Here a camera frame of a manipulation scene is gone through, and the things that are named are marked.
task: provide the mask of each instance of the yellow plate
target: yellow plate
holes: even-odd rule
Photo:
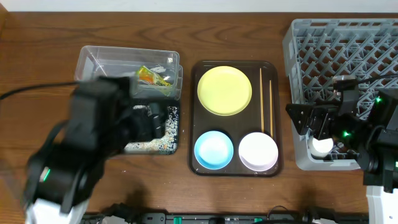
[[[219,66],[200,78],[198,97],[208,111],[222,116],[234,115],[249,104],[251,84],[240,70]]]

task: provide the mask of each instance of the brown wood surface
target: brown wood surface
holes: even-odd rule
[[[291,101],[282,39],[296,18],[398,17],[397,14],[10,13],[0,40],[0,93],[73,80],[80,49],[107,45],[175,50],[184,67],[180,142],[172,156],[123,156],[107,162],[89,211],[113,203],[169,212],[266,213],[275,205],[367,212],[360,170],[310,172],[294,160]],[[272,179],[200,177],[188,168],[191,69],[199,60],[268,60],[279,74],[284,169]],[[72,87],[30,91],[1,103],[0,220],[23,223],[18,198],[24,166],[51,127],[67,117]]]
[[[0,3],[0,33],[8,15],[7,9]]]

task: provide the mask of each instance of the candy wrapper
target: candy wrapper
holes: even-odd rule
[[[171,84],[166,82],[159,74],[149,70],[145,66],[141,66],[137,71],[137,74],[139,75],[140,81],[148,85],[171,86]]]

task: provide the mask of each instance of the blue bowl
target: blue bowl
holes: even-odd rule
[[[207,169],[217,170],[231,162],[234,146],[224,133],[208,131],[198,138],[194,152],[200,165]]]

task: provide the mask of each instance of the white backdrop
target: white backdrop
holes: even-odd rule
[[[0,0],[8,11],[398,12],[398,0]]]

